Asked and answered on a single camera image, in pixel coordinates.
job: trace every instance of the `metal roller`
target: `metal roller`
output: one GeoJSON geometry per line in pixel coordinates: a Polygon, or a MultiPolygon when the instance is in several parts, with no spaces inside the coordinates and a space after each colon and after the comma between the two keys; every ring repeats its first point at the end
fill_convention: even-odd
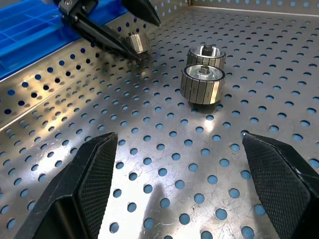
{"type": "Polygon", "coordinates": [[[212,66],[192,65],[182,71],[180,92],[188,101],[209,105],[220,100],[225,73],[212,66]]]}
{"type": "Polygon", "coordinates": [[[132,32],[126,37],[126,41],[138,54],[149,50],[149,40],[145,33],[132,32]]]}
{"type": "Polygon", "coordinates": [[[209,65],[218,69],[223,69],[226,54],[212,45],[205,44],[190,48],[187,54],[187,66],[189,65],[209,65]]]}

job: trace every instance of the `robotic arm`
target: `robotic arm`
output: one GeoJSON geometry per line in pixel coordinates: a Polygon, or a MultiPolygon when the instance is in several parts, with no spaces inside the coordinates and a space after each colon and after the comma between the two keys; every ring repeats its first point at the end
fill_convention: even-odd
{"type": "MultiPolygon", "coordinates": [[[[107,26],[98,26],[88,16],[98,5],[98,0],[41,0],[45,4],[55,4],[62,13],[62,21],[83,38],[103,51],[139,60],[138,54],[119,34],[107,26]]],[[[123,6],[136,17],[160,25],[160,18],[148,0],[121,0],[123,6]]]]}

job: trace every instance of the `perforated metal tray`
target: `perforated metal tray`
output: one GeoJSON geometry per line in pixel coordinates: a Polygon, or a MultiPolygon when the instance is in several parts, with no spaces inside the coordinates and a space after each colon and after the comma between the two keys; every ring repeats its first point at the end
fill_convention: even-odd
{"type": "Polygon", "coordinates": [[[0,83],[0,238],[84,141],[108,131],[119,146],[99,238],[277,237],[241,136],[289,143],[319,172],[318,19],[160,4],[168,20],[142,63],[80,40],[0,83]],[[179,87],[188,49],[204,42],[226,51],[227,79],[220,103],[201,107],[179,87]]]}

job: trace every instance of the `metal bolt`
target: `metal bolt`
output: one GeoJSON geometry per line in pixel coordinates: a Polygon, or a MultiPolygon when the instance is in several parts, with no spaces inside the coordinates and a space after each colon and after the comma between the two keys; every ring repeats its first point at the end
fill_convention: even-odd
{"type": "Polygon", "coordinates": [[[200,67],[200,73],[203,75],[208,75],[209,74],[209,67],[208,66],[201,66],[200,67]]]}
{"type": "Polygon", "coordinates": [[[212,45],[205,44],[202,51],[201,51],[201,54],[203,56],[211,56],[211,48],[212,48],[212,45]]]}
{"type": "Polygon", "coordinates": [[[67,6],[71,5],[71,3],[72,3],[71,0],[64,0],[64,4],[67,5],[67,6]]]}

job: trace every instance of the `blue plastic crate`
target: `blue plastic crate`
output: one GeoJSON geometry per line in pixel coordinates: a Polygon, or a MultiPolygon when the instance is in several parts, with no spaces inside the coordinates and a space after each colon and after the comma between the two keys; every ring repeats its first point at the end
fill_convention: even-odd
{"type": "MultiPolygon", "coordinates": [[[[102,25],[126,12],[119,0],[101,0],[90,18],[102,25]]],[[[0,80],[79,38],[56,6],[24,0],[0,9],[0,80]]]]}

